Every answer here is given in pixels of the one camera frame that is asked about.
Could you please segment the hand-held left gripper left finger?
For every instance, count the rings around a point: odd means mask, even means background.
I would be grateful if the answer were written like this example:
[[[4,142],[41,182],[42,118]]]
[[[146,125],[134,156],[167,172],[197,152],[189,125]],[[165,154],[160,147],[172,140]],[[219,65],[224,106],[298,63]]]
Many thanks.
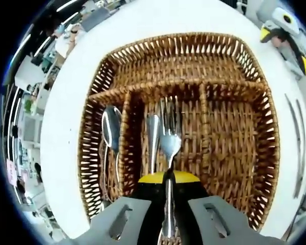
[[[142,177],[130,197],[120,197],[96,215],[74,244],[158,244],[164,219],[164,172]]]

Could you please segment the person's right hand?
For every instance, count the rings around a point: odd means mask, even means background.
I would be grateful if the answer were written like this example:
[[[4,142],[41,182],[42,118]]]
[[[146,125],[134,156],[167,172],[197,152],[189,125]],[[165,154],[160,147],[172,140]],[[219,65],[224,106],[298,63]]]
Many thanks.
[[[271,43],[275,48],[283,48],[283,47],[288,47],[291,48],[291,45],[288,41],[290,38],[290,34],[284,33],[279,36],[273,36],[271,38]]]

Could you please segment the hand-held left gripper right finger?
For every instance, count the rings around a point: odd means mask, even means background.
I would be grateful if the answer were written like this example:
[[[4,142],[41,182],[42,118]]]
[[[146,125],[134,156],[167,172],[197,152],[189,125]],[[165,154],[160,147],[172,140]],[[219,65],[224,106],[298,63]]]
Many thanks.
[[[283,244],[249,226],[247,216],[218,195],[208,195],[200,179],[173,172],[175,220],[182,244]]]

